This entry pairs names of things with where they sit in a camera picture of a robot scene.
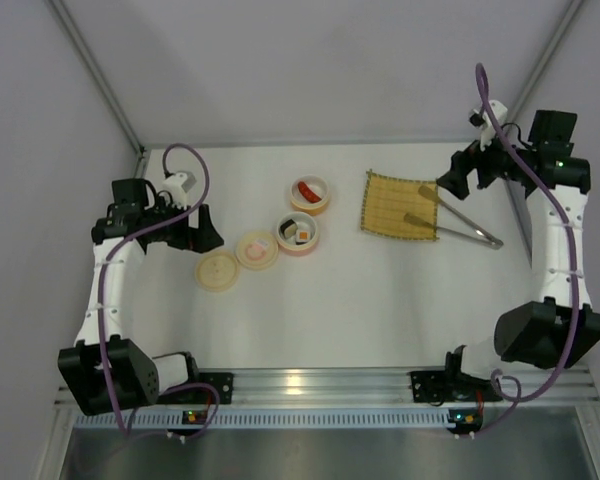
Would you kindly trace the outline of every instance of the metal frame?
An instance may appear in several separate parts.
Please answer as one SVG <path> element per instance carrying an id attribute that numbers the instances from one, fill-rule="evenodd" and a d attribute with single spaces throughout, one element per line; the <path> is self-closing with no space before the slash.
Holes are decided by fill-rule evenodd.
<path id="1" fill-rule="evenodd" d="M 567 34 L 571 31 L 578 18 L 580 18 L 580 13 L 588 1 L 589 0 L 569 0 L 562 14 L 558 17 L 553 32 L 547 39 L 544 47 L 540 50 L 533 68 L 520 89 L 516 102 L 509 109 L 507 116 L 508 122 L 516 123 L 518 121 L 522 110 L 531 100 L 531 96 L 536 91 L 540 81 L 547 72 L 551 60 L 553 60 L 558 53 Z M 529 258 L 529 262 L 531 262 L 531 218 L 527 211 L 523 190 L 518 185 L 507 182 L 507 193 L 518 221 L 518 227 L 520 228 L 522 242 L 527 251 L 527 257 Z"/>
<path id="2" fill-rule="evenodd" d="M 113 115 L 113 118 L 120 126 L 120 129 L 124 133 L 125 137 L 127 137 L 127 141 L 131 145 L 131 148 L 133 148 L 133 150 L 136 152 L 136 155 L 141 158 L 145 149 L 140 143 L 140 139 L 133 129 L 131 122 L 129 122 L 124 109 L 120 105 L 113 88 L 111 88 L 111 84 L 109 84 L 107 81 L 107 78 L 102 72 L 102 69 L 93 55 L 93 52 L 89 48 L 89 45 L 85 41 L 80 29 L 78 28 L 78 25 L 71 16 L 69 9 L 63 0 L 45 0 L 45 3 L 49 7 L 51 15 L 58 22 L 60 29 L 73 47 L 78 59 L 91 77 L 91 80 L 93 80 L 95 87 L 97 88 L 98 92 L 100 92 L 100 95 L 102 96 L 104 103 L 109 108 L 109 111 Z"/>
<path id="3" fill-rule="evenodd" d="M 438 428 L 451 408 L 475 407 L 473 403 L 445 404 L 432 408 L 414 403 L 409 372 L 422 368 L 339 369 L 237 369 L 233 371 L 232 405 L 220 407 L 211 429 L 299 429 L 299 428 Z M 523 388 L 535 389 L 547 372 L 513 372 Z M 514 394 L 511 386 L 505 391 Z M 492 410 L 504 403 L 487 404 Z M 574 407 L 583 438 L 600 478 L 600 399 L 589 370 L 575 366 L 558 379 L 540 399 L 519 408 Z M 183 411 L 193 406 L 154 406 L 143 409 L 139 430 L 178 428 Z M 55 419 L 39 479 L 58 478 L 73 428 L 116 428 L 111 415 L 85 417 L 71 392 L 60 388 L 55 401 Z"/>

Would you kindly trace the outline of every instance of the cable tie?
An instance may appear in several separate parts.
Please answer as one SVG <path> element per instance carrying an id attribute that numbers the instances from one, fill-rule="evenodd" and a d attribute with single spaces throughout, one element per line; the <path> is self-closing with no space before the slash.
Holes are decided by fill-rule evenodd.
<path id="1" fill-rule="evenodd" d="M 561 270 L 559 268 L 550 268 L 549 273 L 564 273 L 566 275 L 575 275 L 578 278 L 584 278 L 582 270 Z"/>
<path id="2" fill-rule="evenodd" d="M 560 228 L 571 228 L 572 230 L 582 230 L 582 225 L 578 225 L 574 222 L 569 223 L 550 223 L 551 227 L 560 227 Z"/>
<path id="3" fill-rule="evenodd" d="M 101 303 L 96 303 L 93 307 L 87 309 L 87 313 L 97 312 L 98 310 L 110 310 L 111 313 L 118 313 L 119 308 L 114 305 L 103 305 Z"/>
<path id="4" fill-rule="evenodd" d="M 102 267 L 104 265 L 114 265 L 124 263 L 124 260 L 103 260 L 102 262 L 96 263 L 94 268 Z"/>

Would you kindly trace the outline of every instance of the gray wall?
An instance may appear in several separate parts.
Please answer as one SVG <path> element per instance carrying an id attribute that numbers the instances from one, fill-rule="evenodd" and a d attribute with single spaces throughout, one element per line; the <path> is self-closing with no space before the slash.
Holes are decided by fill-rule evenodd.
<path id="1" fill-rule="evenodd" d="M 591 0 L 525 112 L 531 126 L 536 109 L 578 113 L 574 155 L 591 161 L 593 185 L 585 213 L 584 263 L 594 309 L 600 311 L 600 0 Z M 588 357 L 600 391 L 600 345 Z"/>
<path id="2" fill-rule="evenodd" d="M 567 0 L 66 3 L 147 144 L 244 144 L 472 138 L 475 63 L 511 104 Z"/>
<path id="3" fill-rule="evenodd" d="M 89 293 L 90 226 L 133 167 L 42 0 L 0 0 L 0 479 L 35 469 Z"/>

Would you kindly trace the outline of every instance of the white table surface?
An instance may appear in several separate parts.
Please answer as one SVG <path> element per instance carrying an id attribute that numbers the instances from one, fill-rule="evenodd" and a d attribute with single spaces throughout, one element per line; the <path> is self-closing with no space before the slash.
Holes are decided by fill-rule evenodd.
<path id="1" fill-rule="evenodd" d="M 190 351 L 204 368 L 314 368 L 440 365 L 460 344 L 483 342 L 498 317 L 528 299 L 530 266 L 505 186 L 496 181 L 464 202 L 441 195 L 504 241 L 498 251 L 440 233 L 404 242 L 359 230 L 366 174 L 432 180 L 464 144 L 244 147 L 200 150 L 211 172 L 207 200 L 225 246 L 255 229 L 273 230 L 289 211 L 289 185 L 317 174 L 332 200 L 318 218 L 318 248 L 280 253 L 265 271 L 242 269 L 223 293 L 200 289 L 198 254 L 149 247 L 134 299 L 134 340 L 150 355 Z M 146 178 L 159 189 L 162 150 Z M 200 167 L 184 150 L 170 170 Z M 439 224 L 466 229 L 444 209 Z"/>

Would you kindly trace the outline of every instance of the red food item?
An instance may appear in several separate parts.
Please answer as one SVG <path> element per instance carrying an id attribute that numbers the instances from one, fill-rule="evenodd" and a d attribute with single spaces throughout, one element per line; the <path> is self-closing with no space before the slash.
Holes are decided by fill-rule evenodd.
<path id="1" fill-rule="evenodd" d="M 304 182 L 298 182 L 298 191 L 309 203 L 318 203 L 320 200 L 322 200 L 318 195 L 313 193 L 313 191 L 309 188 L 309 185 Z"/>

